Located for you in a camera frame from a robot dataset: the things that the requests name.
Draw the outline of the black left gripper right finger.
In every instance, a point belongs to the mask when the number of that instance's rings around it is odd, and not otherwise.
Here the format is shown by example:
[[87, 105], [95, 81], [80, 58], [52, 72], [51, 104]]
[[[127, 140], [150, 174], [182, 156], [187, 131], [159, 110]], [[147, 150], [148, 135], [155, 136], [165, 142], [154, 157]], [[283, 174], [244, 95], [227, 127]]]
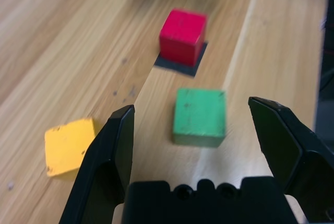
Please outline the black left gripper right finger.
[[249, 97], [261, 152], [284, 194], [308, 221], [333, 221], [333, 152], [288, 108]]

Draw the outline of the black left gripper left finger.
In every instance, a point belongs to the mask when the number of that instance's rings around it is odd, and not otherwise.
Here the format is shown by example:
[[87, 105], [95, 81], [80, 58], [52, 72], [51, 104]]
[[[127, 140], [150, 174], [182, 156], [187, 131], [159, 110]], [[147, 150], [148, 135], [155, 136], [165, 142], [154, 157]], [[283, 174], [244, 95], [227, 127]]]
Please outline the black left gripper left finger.
[[134, 105], [108, 118], [85, 152], [60, 223], [111, 223], [125, 200], [133, 163]]

